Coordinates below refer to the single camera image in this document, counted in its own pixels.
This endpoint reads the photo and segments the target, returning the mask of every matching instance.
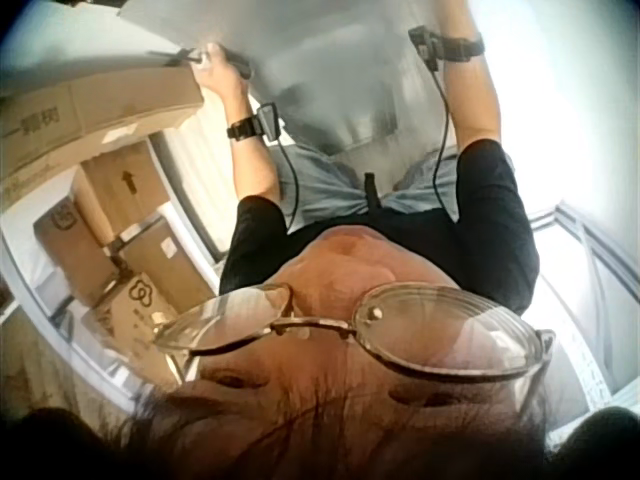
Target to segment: person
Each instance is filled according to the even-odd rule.
[[[479,38],[466,0],[433,5],[442,35]],[[222,49],[209,54],[197,80],[229,125],[251,117],[247,84]],[[36,412],[11,448],[39,452],[31,469],[81,454],[105,478],[575,478],[628,458],[637,419],[613,412],[622,440],[582,443],[601,454],[589,467],[550,462],[539,386],[553,335],[518,317],[539,260],[496,92],[481,56],[447,63],[444,78],[459,155],[437,182],[450,211],[432,159],[370,208],[347,169],[294,146],[300,223],[288,232],[282,158],[260,138],[232,141],[239,205],[222,295],[156,337],[176,352],[180,387],[106,440]]]

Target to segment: brown cardboard box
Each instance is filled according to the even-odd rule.
[[[33,226],[36,238],[64,272],[72,294],[94,306],[118,278],[118,270],[104,254],[70,198],[58,202]]]
[[[179,314],[214,297],[165,219],[140,233],[120,255],[133,271],[149,275]]]
[[[179,126],[202,103],[188,68],[102,73],[6,99],[2,209],[83,160]]]
[[[113,242],[169,201],[145,142],[82,162],[71,189],[101,245]]]
[[[177,386],[162,352],[153,345],[154,329],[176,318],[175,310],[145,274],[119,285],[82,323],[107,348],[128,360],[144,380],[165,389]]]

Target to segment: black sleeve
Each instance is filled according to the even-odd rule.
[[[468,265],[465,287],[522,314],[531,305],[540,260],[499,143],[480,140],[460,155],[457,198],[456,228]]]
[[[262,197],[247,197],[238,204],[236,229],[220,279],[220,294],[262,283],[273,272],[266,252],[285,241],[287,227],[282,210]]]

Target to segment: black t-shirt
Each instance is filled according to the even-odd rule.
[[[460,155],[457,168],[456,223],[443,209],[410,214],[381,209],[288,235],[277,205],[261,197],[243,199],[221,293],[263,283],[328,228],[364,225],[427,258],[464,290],[521,314],[531,304],[539,258],[504,150],[494,141],[475,142]]]

